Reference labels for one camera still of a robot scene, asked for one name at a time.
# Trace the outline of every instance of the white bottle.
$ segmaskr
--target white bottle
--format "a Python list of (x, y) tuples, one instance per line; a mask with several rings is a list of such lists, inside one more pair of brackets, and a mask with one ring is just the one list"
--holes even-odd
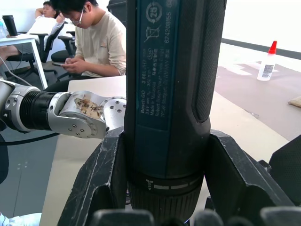
[(275, 67), (276, 45), (277, 41), (274, 41), (268, 51), (267, 58), (261, 63), (261, 67), (257, 76), (257, 79), (260, 81), (269, 81), (271, 79)]
[(0, 21), (0, 39), (6, 38), (6, 31), (3, 23)]

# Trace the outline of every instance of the black pants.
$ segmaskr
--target black pants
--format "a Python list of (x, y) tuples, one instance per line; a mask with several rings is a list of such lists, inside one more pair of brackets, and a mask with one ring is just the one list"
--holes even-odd
[(71, 79), (64, 80), (64, 81), (59, 81), (55, 84), (52, 84), (52, 85), (48, 86), (46, 89), (44, 89), (44, 91), (54, 92), (54, 93), (67, 92), (69, 82), (71, 80), (83, 80), (83, 79), (95, 79), (95, 78), (90, 77), (90, 76), (81, 75), (81, 76), (78, 76), (78, 77), (75, 77), (75, 78), (71, 78)]

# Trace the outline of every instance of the smartphone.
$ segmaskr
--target smartphone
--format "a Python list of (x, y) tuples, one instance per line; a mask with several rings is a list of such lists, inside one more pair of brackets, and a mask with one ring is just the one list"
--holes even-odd
[(61, 64), (61, 63), (52, 63), (52, 65), (61, 67), (61, 66), (64, 65), (64, 64)]

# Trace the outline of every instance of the black holder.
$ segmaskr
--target black holder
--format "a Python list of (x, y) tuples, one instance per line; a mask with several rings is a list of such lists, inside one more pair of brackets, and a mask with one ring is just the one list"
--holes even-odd
[[(291, 223), (300, 223), (301, 208), (294, 205), (301, 197), (297, 173), (301, 166), (295, 161), (300, 154), (301, 136), (276, 151), (269, 164), (257, 162), (232, 137), (212, 130), (204, 174), (211, 195), (206, 208), (216, 212), (200, 212), (194, 225), (294, 225), (285, 224), (288, 216)], [(80, 169), (58, 226), (154, 226), (149, 212), (124, 210), (126, 194), (123, 128), (118, 128), (107, 134)], [(184, 224), (176, 219), (164, 224), (177, 225)]]

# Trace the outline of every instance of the glasses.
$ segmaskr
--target glasses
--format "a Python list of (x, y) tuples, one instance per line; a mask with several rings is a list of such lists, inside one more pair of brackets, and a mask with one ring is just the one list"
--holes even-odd
[(83, 17), (83, 14), (84, 14), (84, 8), (83, 8), (83, 10), (81, 11), (79, 21), (72, 21), (72, 23), (74, 24), (74, 26), (77, 26), (77, 25), (81, 24), (81, 19), (82, 19), (82, 17)]

